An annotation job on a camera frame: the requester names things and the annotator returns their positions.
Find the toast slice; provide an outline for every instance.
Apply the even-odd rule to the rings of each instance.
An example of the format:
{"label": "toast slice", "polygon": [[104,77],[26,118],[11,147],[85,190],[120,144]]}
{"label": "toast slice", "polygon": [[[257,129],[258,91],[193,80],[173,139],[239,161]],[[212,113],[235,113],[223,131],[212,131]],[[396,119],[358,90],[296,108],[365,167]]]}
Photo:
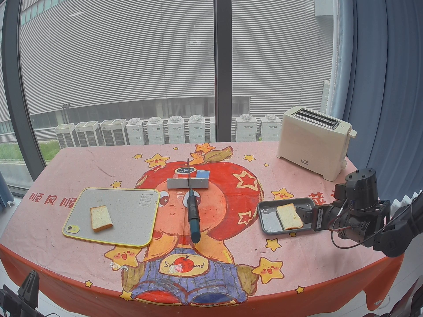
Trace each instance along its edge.
{"label": "toast slice", "polygon": [[105,205],[90,208],[91,211],[91,227],[95,232],[108,229],[113,226],[110,218],[109,210]]}
{"label": "toast slice", "polygon": [[276,213],[284,230],[299,229],[304,226],[304,222],[295,211],[293,203],[276,207]]}

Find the cutting board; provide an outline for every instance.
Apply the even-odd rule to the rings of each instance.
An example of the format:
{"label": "cutting board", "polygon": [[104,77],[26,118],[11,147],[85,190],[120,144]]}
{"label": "cutting board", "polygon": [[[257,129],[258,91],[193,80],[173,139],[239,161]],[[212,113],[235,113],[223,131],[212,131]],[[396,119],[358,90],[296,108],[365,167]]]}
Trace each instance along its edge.
{"label": "cutting board", "polygon": [[[155,189],[86,188],[75,202],[62,232],[66,237],[141,248],[151,242],[160,193]],[[105,205],[113,226],[94,232],[90,208]]]}

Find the white toaster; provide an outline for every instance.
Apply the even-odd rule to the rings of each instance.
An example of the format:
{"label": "white toaster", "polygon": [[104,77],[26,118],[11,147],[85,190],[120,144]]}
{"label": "white toaster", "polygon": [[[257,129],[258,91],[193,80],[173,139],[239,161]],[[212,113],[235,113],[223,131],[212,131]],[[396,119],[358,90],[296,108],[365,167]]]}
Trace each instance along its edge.
{"label": "white toaster", "polygon": [[346,167],[350,123],[297,106],[283,114],[278,157],[283,157],[334,181]]}

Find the table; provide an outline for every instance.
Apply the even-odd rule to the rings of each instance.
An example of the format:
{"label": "table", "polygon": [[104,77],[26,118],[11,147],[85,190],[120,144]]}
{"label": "table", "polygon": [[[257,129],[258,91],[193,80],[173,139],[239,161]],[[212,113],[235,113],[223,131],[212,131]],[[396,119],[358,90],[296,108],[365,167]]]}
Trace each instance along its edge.
{"label": "table", "polygon": [[[61,150],[35,181],[0,239],[0,258],[20,285],[35,269],[40,290],[88,316],[308,316],[341,308],[361,290],[378,307],[400,268],[364,246],[340,250],[330,234],[265,235],[262,200],[333,200],[335,182],[276,157],[277,142],[78,147]],[[210,171],[198,190],[202,238],[189,238],[186,190],[168,190],[187,158]],[[62,226],[87,187],[156,188],[160,207],[143,249],[84,242]],[[335,237],[340,245],[351,245]],[[175,275],[163,267],[178,265]]]}

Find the metal tray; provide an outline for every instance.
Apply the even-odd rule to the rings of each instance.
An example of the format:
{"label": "metal tray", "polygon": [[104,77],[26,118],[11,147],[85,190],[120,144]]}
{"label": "metal tray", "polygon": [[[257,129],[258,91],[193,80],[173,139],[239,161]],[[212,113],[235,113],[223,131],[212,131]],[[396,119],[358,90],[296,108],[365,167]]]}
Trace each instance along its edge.
{"label": "metal tray", "polygon": [[311,223],[304,224],[300,229],[284,230],[276,214],[276,207],[293,203],[295,207],[301,207],[311,210],[314,207],[314,202],[309,197],[280,199],[278,201],[263,201],[257,205],[258,216],[262,224],[262,230],[268,235],[289,234],[290,232],[311,230]]}

